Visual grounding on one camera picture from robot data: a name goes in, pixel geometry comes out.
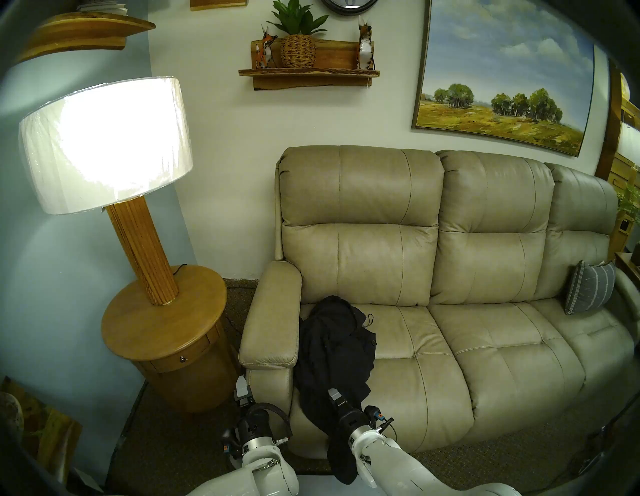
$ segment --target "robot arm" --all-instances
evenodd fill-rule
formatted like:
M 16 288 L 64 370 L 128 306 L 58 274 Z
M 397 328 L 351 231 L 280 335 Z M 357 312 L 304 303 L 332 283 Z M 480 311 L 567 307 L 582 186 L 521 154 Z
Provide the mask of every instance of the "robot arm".
M 450 488 L 395 441 L 383 436 L 393 418 L 384 418 L 375 406 L 368 406 L 364 412 L 353 408 L 335 389 L 330 389 L 329 395 L 356 459 L 358 475 L 372 488 L 378 487 L 388 496 L 520 496 L 504 484 L 485 484 L 468 491 Z M 241 418 L 235 430 L 224 432 L 222 440 L 236 470 L 205 482 L 188 496 L 296 496 L 298 478 L 278 448 L 291 437 L 288 416 L 276 406 L 256 403 L 244 377 L 236 383 L 235 397 Z M 285 421 L 286 438 L 273 441 L 268 410 Z
M 506 484 L 484 484 L 456 491 L 440 482 L 423 464 L 405 453 L 398 444 L 383 436 L 382 431 L 391 425 L 375 406 L 362 412 L 353 408 L 335 389 L 329 390 L 339 414 L 341 428 L 350 432 L 349 447 L 356 459 L 358 475 L 369 486 L 379 487 L 388 496 L 520 496 Z M 383 423 L 376 427 L 376 421 Z
M 235 429 L 222 434 L 223 451 L 236 468 L 195 488 L 188 496 L 296 496 L 298 478 L 278 446 L 291 437 L 289 417 L 277 406 L 256 403 L 251 388 L 240 376 L 234 397 L 240 408 Z M 287 426 L 287 437 L 274 442 L 268 410 Z

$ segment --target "carpet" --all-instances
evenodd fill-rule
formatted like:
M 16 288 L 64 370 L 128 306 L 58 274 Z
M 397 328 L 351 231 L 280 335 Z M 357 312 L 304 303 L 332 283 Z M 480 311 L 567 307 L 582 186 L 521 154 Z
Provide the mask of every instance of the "carpet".
M 225 328 L 239 346 L 241 330 L 253 297 L 255 281 L 227 280 Z M 615 416 L 640 390 L 640 359 L 608 387 L 562 415 L 538 426 L 470 445 L 454 445 L 414 454 L 445 484 L 464 490 L 502 482 L 522 494 L 567 482 L 567 466 L 580 461 L 587 436 Z M 232 399 L 211 412 L 185 420 L 146 387 L 131 416 L 125 440 L 113 457 L 107 488 L 128 496 L 183 496 L 198 485 L 227 473 L 220 437 L 237 421 Z M 629 410 L 624 424 L 640 421 L 640 408 Z M 285 459 L 299 474 L 330 473 L 326 460 L 309 460 L 282 447 Z

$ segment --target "striped throw pillow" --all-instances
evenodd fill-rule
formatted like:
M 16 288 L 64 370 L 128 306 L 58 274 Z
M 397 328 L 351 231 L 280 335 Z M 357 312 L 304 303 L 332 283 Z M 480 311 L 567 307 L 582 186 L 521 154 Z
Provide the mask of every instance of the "striped throw pillow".
M 609 301 L 616 281 L 615 263 L 589 265 L 580 260 L 573 270 L 569 292 L 564 303 L 567 315 L 599 308 Z

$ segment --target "painted sky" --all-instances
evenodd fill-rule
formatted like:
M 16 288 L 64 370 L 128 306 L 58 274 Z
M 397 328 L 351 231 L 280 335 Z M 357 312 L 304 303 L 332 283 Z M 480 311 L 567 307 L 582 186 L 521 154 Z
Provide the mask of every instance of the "painted sky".
M 562 122 L 584 132 L 593 44 L 527 0 L 432 0 L 422 92 L 466 84 L 475 100 L 545 88 Z

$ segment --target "wooden shelf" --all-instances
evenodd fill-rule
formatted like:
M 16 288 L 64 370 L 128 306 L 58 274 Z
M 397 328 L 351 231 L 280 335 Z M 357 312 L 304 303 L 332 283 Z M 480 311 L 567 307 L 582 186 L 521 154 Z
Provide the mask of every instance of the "wooden shelf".
M 253 78 L 254 90 L 282 90 L 300 86 L 370 86 L 379 70 L 332 68 L 241 69 L 240 76 Z
M 240 76 L 253 78 L 254 90 L 283 90 L 300 86 L 371 86 L 374 77 L 380 76 L 379 70 L 356 69 L 358 60 L 358 42 L 335 40 L 314 40 L 316 43 L 316 63 L 314 67 L 286 68 L 280 59 L 280 44 L 277 39 L 271 45 L 272 68 L 241 69 Z M 256 45 L 262 40 L 250 44 L 251 65 L 255 67 Z
M 74 12 L 52 17 L 34 33 L 18 62 L 70 50 L 122 50 L 127 36 L 156 25 L 127 15 Z
M 191 10 L 220 7 L 246 7 L 246 0 L 191 0 L 189 6 Z

